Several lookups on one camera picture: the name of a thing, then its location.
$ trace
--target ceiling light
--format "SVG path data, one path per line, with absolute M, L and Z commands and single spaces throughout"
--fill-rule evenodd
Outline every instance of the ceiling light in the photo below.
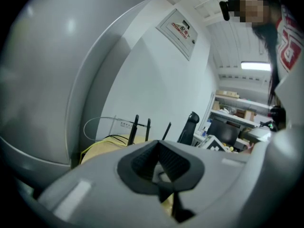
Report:
M 271 71 L 270 63 L 261 62 L 242 62 L 242 69 Z

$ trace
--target red and white jacket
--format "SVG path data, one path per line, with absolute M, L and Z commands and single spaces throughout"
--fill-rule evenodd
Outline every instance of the red and white jacket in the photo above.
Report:
M 276 58 L 279 79 L 282 80 L 298 64 L 304 67 L 304 33 L 290 11 L 282 5 L 282 17 L 276 24 L 278 42 Z

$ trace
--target office chair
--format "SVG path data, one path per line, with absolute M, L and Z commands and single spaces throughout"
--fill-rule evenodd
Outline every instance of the office chair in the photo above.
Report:
M 191 145 L 195 127 L 196 124 L 199 123 L 199 121 L 200 121 L 199 115 L 197 115 L 195 112 L 192 112 L 177 142 Z

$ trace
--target person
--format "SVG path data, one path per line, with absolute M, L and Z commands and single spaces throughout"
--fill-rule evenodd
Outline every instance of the person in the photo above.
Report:
M 295 65 L 304 63 L 302 16 L 290 0 L 228 0 L 220 2 L 220 6 L 225 20 L 233 13 L 240 22 L 249 23 L 264 42 L 272 66 L 268 98 L 271 104 L 280 80 Z

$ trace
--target shelf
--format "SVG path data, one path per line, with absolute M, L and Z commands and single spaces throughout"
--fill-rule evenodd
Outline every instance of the shelf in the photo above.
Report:
M 244 125 L 244 126 L 248 126 L 248 127 L 259 127 L 260 126 L 260 124 L 257 124 L 255 122 L 246 120 L 244 118 L 240 118 L 238 116 L 229 115 L 229 114 L 219 112 L 219 111 L 215 111 L 215 110 L 211 110 L 210 112 L 215 114 L 215 115 L 218 115 L 218 116 L 220 116 L 220 117 L 222 117 L 226 120 L 235 122 L 235 123 L 240 124 L 240 125 Z
M 253 111 L 257 114 L 261 114 L 264 116 L 267 116 L 269 110 L 272 108 L 266 104 L 261 104 L 261 103 L 249 101 L 249 100 L 236 99 L 236 98 L 232 98 L 232 97 L 228 97 L 228 96 L 215 95 L 215 98 L 223 105 L 232 106 L 232 107 L 239 108 L 242 110 Z

